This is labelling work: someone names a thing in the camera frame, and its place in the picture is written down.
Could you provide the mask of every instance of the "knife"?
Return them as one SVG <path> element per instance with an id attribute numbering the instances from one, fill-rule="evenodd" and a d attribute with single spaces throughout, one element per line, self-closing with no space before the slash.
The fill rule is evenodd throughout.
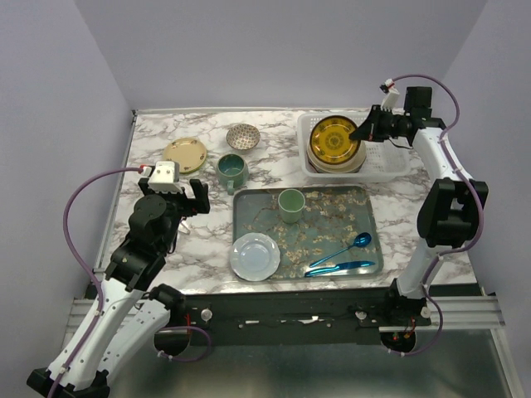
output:
<path id="1" fill-rule="evenodd" d="M 364 268 L 375 265 L 373 261 L 349 261 L 348 263 L 337 264 L 334 267 L 323 267 L 318 269 L 312 269 L 304 274 L 305 277 L 317 276 L 322 274 L 329 274 L 331 272 L 343 271 L 344 269 Z"/>

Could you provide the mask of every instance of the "marble tabletop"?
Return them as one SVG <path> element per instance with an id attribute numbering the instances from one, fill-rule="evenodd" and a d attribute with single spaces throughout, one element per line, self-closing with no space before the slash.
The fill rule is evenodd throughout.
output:
<path id="1" fill-rule="evenodd" d="M 367 109 L 356 109 L 360 112 Z M 189 178 L 208 183 L 211 212 L 187 220 L 190 234 L 178 234 L 175 253 L 154 280 L 153 286 L 169 284 L 185 294 L 221 294 L 310 289 L 346 289 L 387 287 L 407 266 L 417 246 L 417 213 L 429 191 L 430 183 L 420 158 L 409 151 L 412 170 L 391 182 L 349 184 L 365 188 L 373 205 L 384 266 L 382 273 L 370 279 L 313 278 L 294 281 L 245 282 L 229 265 L 232 244 L 232 199 L 217 183 L 217 160 L 232 150 L 225 136 L 237 123 L 256 126 L 261 131 L 257 147 L 243 153 L 251 175 L 243 188 L 307 187 L 316 185 L 300 168 L 295 126 L 303 110 L 260 110 L 220 113 L 140 114 L 137 118 L 128 165 L 154 164 L 166 145 L 181 137 L 197 137 L 207 147 L 207 162 L 198 171 L 181 176 L 191 195 Z M 136 185 L 138 174 L 126 173 L 119 194 L 109 249 L 102 264 L 128 232 L 134 203 L 142 196 Z M 475 283 L 467 254 L 449 255 L 434 284 Z"/>

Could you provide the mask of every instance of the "dish rack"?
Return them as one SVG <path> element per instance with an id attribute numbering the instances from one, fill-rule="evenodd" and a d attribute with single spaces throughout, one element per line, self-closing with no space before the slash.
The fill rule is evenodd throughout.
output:
<path id="1" fill-rule="evenodd" d="M 314 126 L 323 118 L 340 114 L 351 119 L 357 126 L 367 118 L 368 112 L 315 112 L 302 114 L 297 120 L 297 140 L 299 160 L 305 175 L 324 182 L 388 182 L 393 178 L 405 176 L 411 171 L 409 152 L 396 148 L 388 141 L 384 143 L 366 142 L 367 159 L 358 172 L 322 173 L 317 172 L 309 163 L 306 147 Z"/>

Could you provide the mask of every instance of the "light green cup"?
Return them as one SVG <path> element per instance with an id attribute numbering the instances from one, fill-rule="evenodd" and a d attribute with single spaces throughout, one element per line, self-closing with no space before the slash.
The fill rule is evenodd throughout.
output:
<path id="1" fill-rule="evenodd" d="M 296 189 L 286 189 L 279 195 L 280 218 L 287 224 L 297 222 L 302 216 L 306 199 L 304 194 Z"/>
<path id="2" fill-rule="evenodd" d="M 241 156 L 231 153 L 219 159 L 216 174 L 220 184 L 227 187 L 227 193 L 234 195 L 236 188 L 246 183 L 249 168 Z"/>

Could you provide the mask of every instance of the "blue utensil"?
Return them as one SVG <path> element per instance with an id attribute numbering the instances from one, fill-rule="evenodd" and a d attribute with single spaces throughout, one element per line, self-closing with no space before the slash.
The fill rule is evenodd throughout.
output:
<path id="1" fill-rule="evenodd" d="M 348 263 L 337 264 L 334 267 L 323 267 L 318 269 L 312 269 L 304 274 L 305 277 L 317 276 L 322 274 L 329 274 L 331 272 L 342 271 L 344 269 L 354 269 L 362 267 L 370 267 L 376 263 L 372 261 L 349 261 Z"/>
<path id="2" fill-rule="evenodd" d="M 311 263 L 309 265 L 310 268 L 314 268 L 316 265 L 319 265 L 319 264 L 322 264 L 323 262 L 325 262 L 326 260 L 330 260 L 332 257 L 335 257 L 336 255 L 340 254 L 340 253 L 343 253 L 344 251 L 347 251 L 347 250 L 350 250 L 352 249 L 353 247 L 365 247 L 367 246 L 369 243 L 371 243 L 371 240 L 373 238 L 371 237 L 371 234 L 369 234 L 368 232 L 362 232 L 361 234 L 359 234 L 358 236 L 356 236 L 354 238 L 354 242 L 349 245 L 348 247 L 345 247 L 344 249 L 341 249 L 340 251 L 336 251 L 335 253 L 333 253 L 332 255 L 329 255 L 327 257 L 324 257 L 323 259 L 321 260 L 317 260 L 317 261 L 314 261 L 313 263 Z"/>

